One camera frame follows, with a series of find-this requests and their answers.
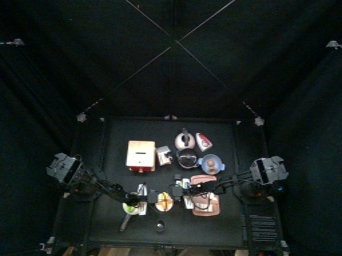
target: black fabric wall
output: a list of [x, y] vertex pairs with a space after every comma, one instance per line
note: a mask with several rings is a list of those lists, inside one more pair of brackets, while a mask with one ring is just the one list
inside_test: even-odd
[[56, 152], [69, 152], [76, 121], [18, 48], [0, 48], [0, 69], [0, 255], [32, 255], [57, 208], [45, 167]]
[[0, 45], [0, 254], [50, 235], [45, 166], [101, 98], [89, 115], [245, 118], [245, 101], [289, 171], [285, 239], [342, 254], [340, 17], [336, 0], [1, 1], [0, 42], [25, 46]]
[[285, 159], [280, 201], [295, 255], [342, 255], [342, 51], [331, 50], [267, 119], [269, 153]]

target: table surface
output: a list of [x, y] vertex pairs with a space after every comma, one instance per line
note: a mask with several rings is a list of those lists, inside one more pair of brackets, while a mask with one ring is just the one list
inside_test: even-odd
[[[96, 169], [108, 181], [122, 186], [126, 192], [136, 191], [145, 183], [146, 189], [168, 191], [173, 175], [183, 178], [204, 174], [200, 167], [184, 170], [176, 161], [159, 166], [153, 172], [136, 173], [125, 166], [129, 140], [155, 141], [156, 147], [168, 146], [175, 160], [175, 137], [181, 128], [195, 135], [203, 133], [212, 142], [212, 148], [201, 152], [219, 156], [225, 169], [217, 178], [248, 170], [252, 161], [267, 157], [263, 130], [251, 120], [184, 119], [165, 121], [156, 118], [117, 118], [88, 120], [80, 124], [72, 153], [80, 154], [86, 167]], [[159, 212], [148, 206], [145, 216], [132, 216], [126, 228], [118, 231], [125, 213], [121, 204], [101, 195], [93, 202], [80, 203], [70, 197], [61, 199], [54, 224], [54, 236], [64, 243], [121, 246], [175, 246], [207, 248], [243, 248], [244, 236], [241, 219], [243, 206], [232, 189], [219, 195], [220, 214], [195, 216], [184, 208], [183, 201], [173, 204], [168, 212]], [[156, 220], [165, 223], [165, 231], [155, 231]]]

